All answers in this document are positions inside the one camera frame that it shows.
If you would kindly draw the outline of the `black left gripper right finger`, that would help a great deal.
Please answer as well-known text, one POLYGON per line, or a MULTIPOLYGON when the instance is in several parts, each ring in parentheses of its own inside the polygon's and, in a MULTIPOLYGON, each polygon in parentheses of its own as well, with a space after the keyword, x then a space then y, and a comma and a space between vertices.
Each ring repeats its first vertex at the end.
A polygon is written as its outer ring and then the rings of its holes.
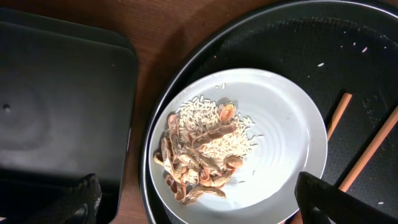
POLYGON ((397 224, 396 218, 361 202, 308 172, 299 173, 295 198, 303 224, 397 224))

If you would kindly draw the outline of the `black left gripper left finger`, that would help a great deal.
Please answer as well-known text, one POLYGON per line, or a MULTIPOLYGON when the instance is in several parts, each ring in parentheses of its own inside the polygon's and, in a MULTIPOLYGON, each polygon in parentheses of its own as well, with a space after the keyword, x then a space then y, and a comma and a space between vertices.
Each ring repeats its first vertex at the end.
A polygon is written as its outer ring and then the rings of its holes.
POLYGON ((88 174, 79 184, 22 223, 96 223, 102 191, 96 174, 88 174))

